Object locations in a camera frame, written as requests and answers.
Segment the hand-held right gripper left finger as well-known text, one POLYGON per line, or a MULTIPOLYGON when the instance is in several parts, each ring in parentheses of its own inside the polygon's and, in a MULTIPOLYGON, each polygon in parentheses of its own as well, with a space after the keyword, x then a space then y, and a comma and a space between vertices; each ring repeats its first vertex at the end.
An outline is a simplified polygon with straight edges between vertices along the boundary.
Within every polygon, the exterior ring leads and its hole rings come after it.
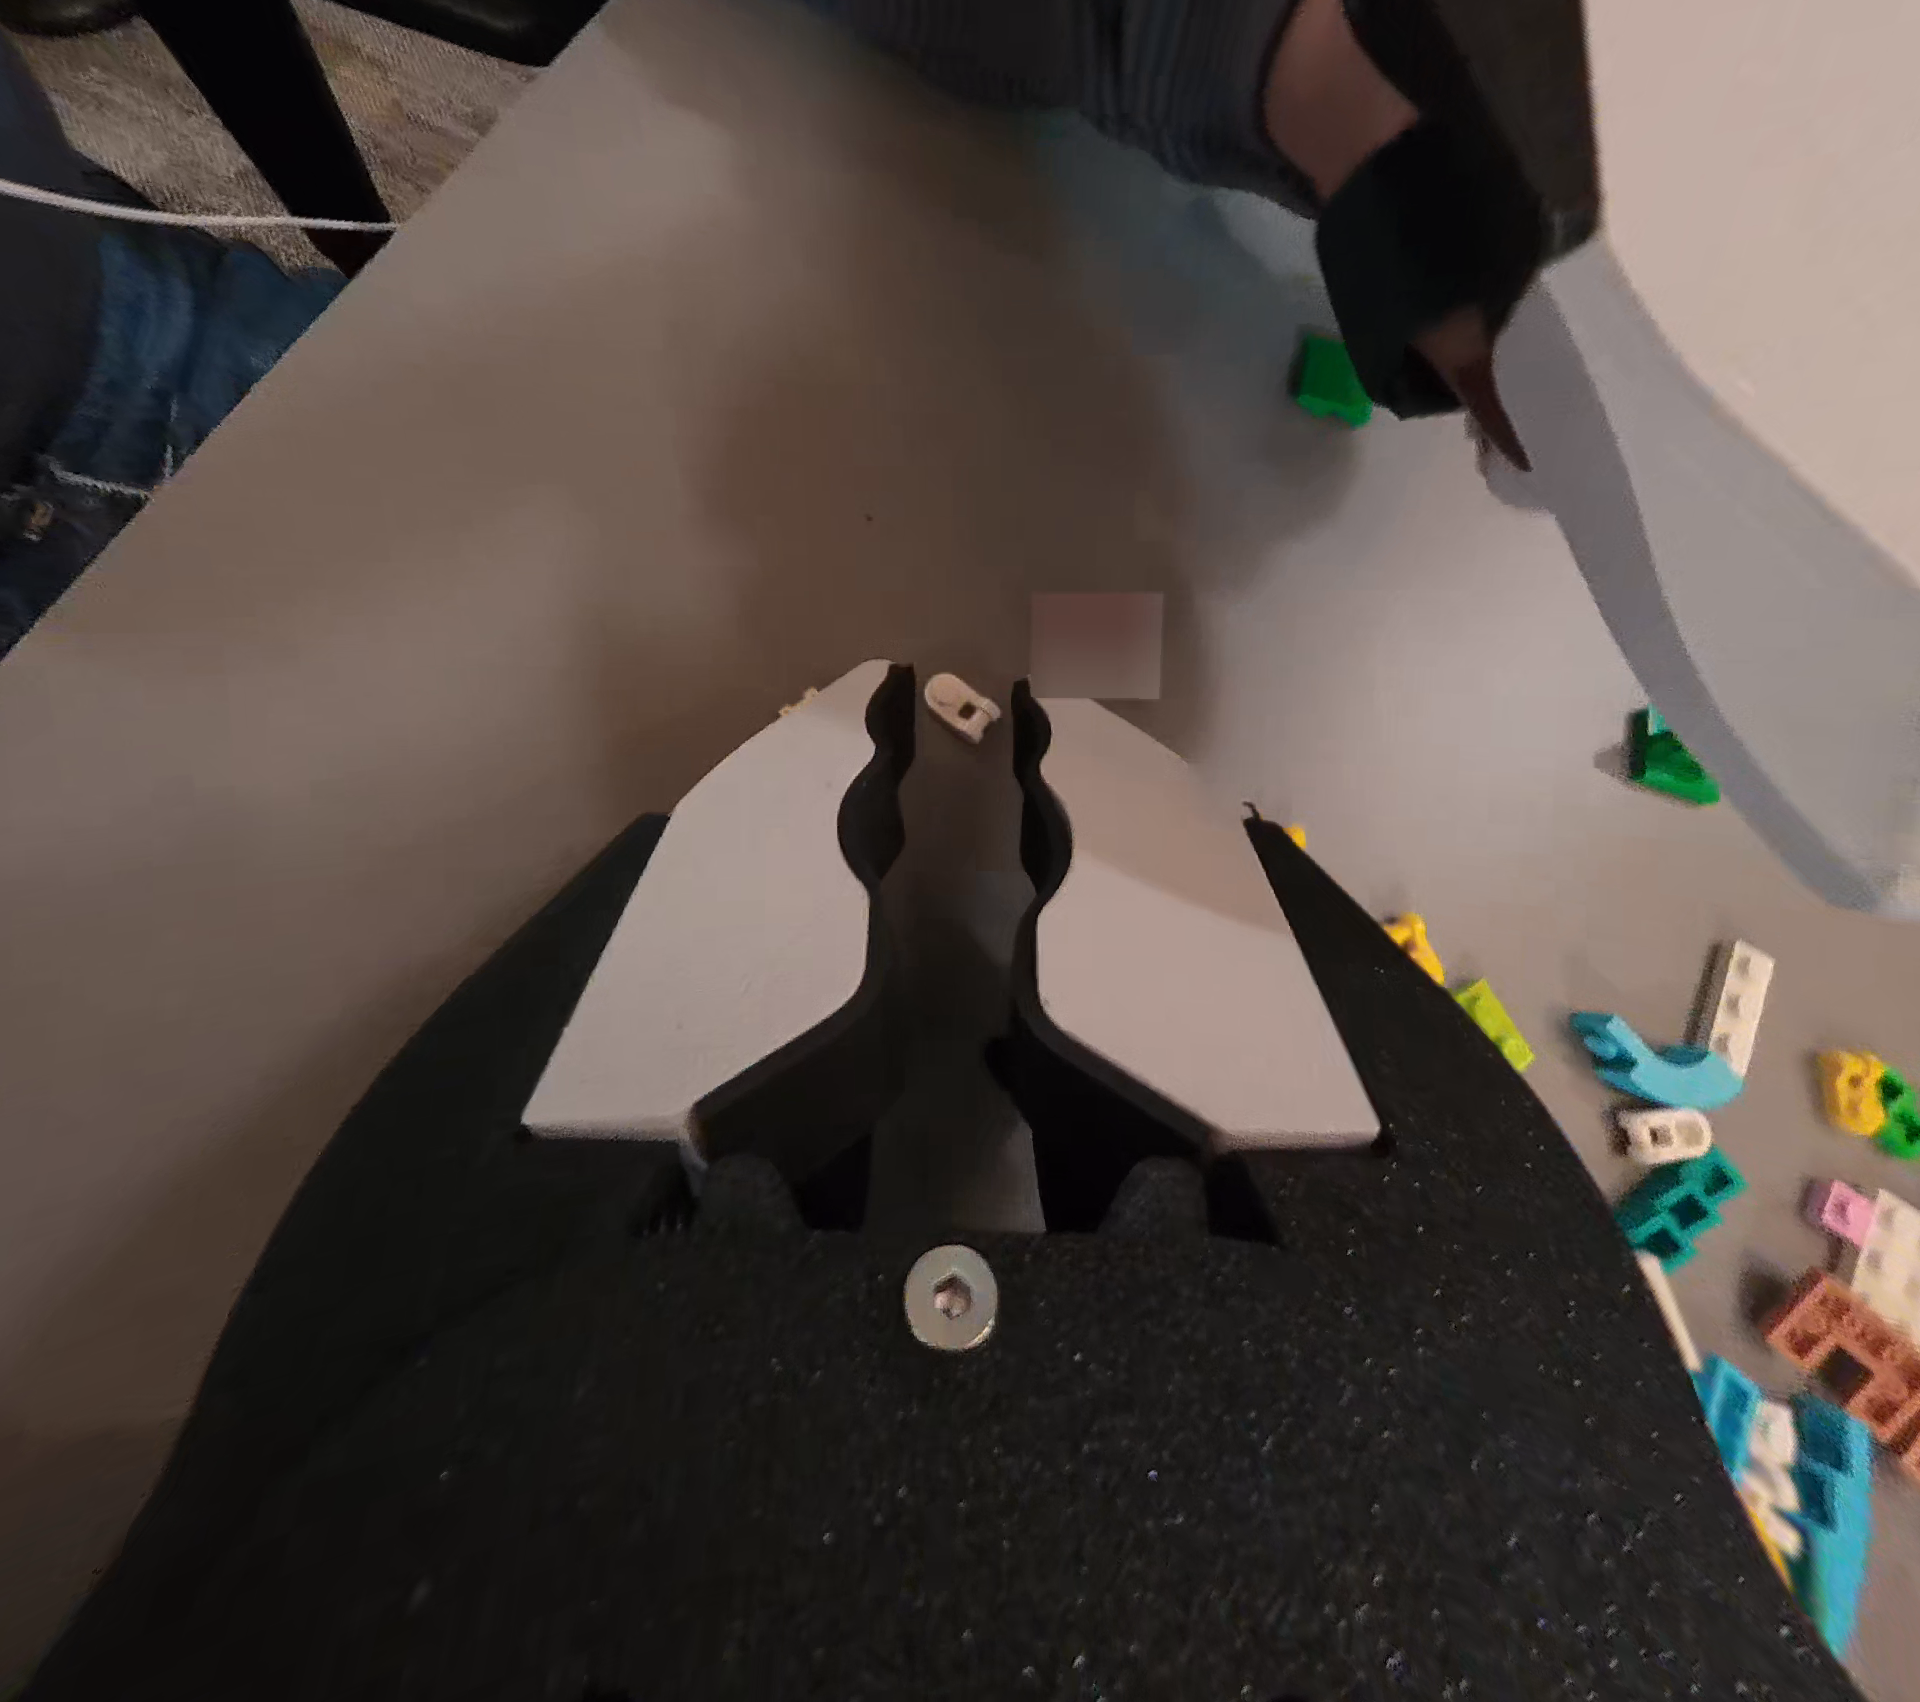
POLYGON ((910 665, 856 665, 684 792, 524 1107, 535 1138, 849 1173, 904 1081, 883 879, 917 708, 910 665))

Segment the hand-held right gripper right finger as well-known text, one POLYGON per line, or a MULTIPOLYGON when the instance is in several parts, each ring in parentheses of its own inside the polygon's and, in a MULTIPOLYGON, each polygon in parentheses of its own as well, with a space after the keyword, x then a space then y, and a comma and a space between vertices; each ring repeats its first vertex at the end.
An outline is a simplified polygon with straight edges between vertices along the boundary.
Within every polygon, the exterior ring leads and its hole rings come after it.
POLYGON ((1013 705, 1018 1004, 1070 1073, 1205 1152, 1369 1148, 1379 1112, 1240 812, 1093 699, 1013 705))

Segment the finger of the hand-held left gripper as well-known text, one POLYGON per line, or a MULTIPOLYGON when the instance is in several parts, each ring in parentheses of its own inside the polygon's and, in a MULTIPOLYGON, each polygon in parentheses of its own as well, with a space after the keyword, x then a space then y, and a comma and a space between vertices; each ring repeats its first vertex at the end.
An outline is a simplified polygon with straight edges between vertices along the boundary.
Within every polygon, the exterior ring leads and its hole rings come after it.
POLYGON ((1500 337, 1529 471, 1607 631, 1782 862, 1864 915, 1918 908, 1918 593, 1667 344, 1594 237, 1500 337))
POLYGON ((1915 579, 1918 0, 1583 0, 1601 238, 1678 363, 1915 579))

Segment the pile of colourful lego pieces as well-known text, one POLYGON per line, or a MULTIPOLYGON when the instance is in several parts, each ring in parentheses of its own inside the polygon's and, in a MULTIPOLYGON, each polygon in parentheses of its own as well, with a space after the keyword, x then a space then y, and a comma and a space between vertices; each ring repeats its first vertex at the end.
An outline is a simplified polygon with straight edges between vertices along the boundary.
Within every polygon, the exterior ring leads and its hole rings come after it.
POLYGON ((1625 1097, 1616 1135, 1641 1173, 1619 1197, 1616 1226, 1764 1553, 1843 1655, 1865 1591, 1876 1473, 1915 1481, 1915 1204, 1834 1178, 1811 1185, 1811 1224, 1834 1263, 1795 1280, 1761 1328, 1811 1381, 1795 1399, 1767 1399, 1725 1358, 1699 1353, 1673 1291, 1673 1275, 1746 1190, 1712 1116, 1746 1084, 1773 972, 1749 942, 1718 948, 1690 1044, 1656 1047, 1601 1013, 1574 1013, 1570 1028, 1599 1082, 1625 1097))

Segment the dark and bright green lego piece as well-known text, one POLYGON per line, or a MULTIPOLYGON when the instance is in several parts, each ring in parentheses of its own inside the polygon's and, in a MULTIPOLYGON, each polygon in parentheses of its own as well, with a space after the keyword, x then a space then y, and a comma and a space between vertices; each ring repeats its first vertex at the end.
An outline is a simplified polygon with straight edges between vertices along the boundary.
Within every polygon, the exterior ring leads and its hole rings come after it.
POLYGON ((1634 708, 1623 733, 1625 778, 1647 792, 1689 807, 1715 807, 1720 791, 1705 765, 1654 707, 1634 708))

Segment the person's left hand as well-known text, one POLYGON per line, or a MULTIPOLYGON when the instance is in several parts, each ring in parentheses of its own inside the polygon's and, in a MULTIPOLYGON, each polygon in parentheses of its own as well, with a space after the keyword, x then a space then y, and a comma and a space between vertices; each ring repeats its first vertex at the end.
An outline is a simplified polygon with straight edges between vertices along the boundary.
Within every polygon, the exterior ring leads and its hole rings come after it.
MULTIPOLYGON (((1357 38, 1347 0, 1297 0, 1270 59, 1262 119, 1277 152, 1326 208, 1364 163, 1416 126, 1420 111, 1357 38)), ((1434 315, 1414 333, 1413 352, 1448 383, 1483 450, 1529 473, 1494 376, 1483 307, 1474 299, 1434 315)))

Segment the person's legs in jeans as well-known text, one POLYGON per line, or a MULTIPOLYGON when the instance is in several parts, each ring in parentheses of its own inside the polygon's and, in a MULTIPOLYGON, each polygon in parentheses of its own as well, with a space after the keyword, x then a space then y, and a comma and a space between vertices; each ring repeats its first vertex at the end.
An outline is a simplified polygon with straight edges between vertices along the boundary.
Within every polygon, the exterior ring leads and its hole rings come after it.
POLYGON ((4 652, 344 288, 203 229, 4 197, 4 652))

